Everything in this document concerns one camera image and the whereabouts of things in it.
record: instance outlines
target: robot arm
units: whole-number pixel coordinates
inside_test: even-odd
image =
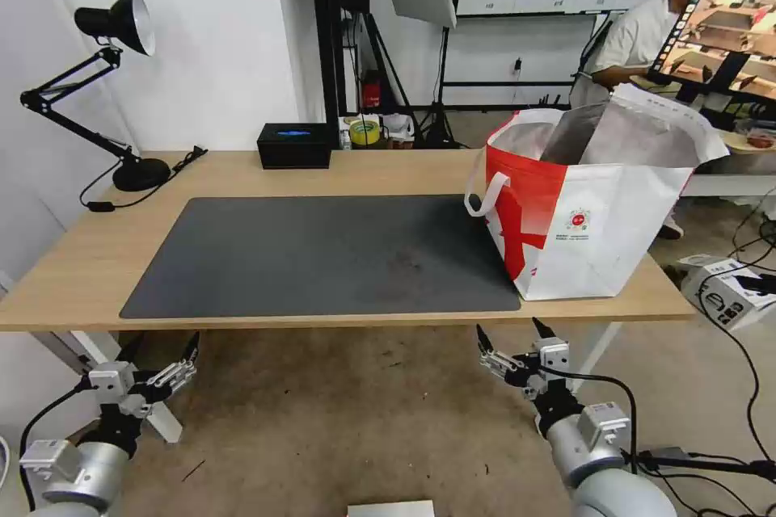
[[[118,498],[129,461],[137,451],[143,420],[196,374],[199,333],[180,361],[159,373],[141,372],[128,361],[100,364],[89,372],[99,403],[97,427],[73,445],[69,440],[36,440],[19,464],[45,482],[50,504],[35,517],[97,517]]]
[[[556,372],[568,372],[567,342],[538,319],[533,350],[510,357],[496,351],[477,326],[480,363],[522,390],[538,413],[537,428],[569,489],[575,517],[676,517],[665,494],[648,479],[622,470],[617,444],[630,419],[614,402],[582,406]]]

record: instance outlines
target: gray desk mat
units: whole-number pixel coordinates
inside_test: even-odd
[[[120,315],[519,308],[487,226],[461,195],[195,198]]]

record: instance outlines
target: white shirt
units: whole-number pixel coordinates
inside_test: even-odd
[[[569,98],[571,106],[600,103],[609,98],[606,88],[594,83],[589,78],[590,74],[611,66],[651,65],[678,18],[668,9],[668,0],[647,0],[620,16],[604,42],[588,59],[584,67],[588,76],[577,78]]]

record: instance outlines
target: black box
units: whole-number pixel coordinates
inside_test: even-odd
[[[265,170],[326,169],[330,130],[324,124],[265,124],[256,143]]]

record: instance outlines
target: lamp base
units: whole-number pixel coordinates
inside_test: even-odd
[[[113,185],[121,191],[150,190],[170,178],[170,167],[159,159],[127,159],[113,172]]]

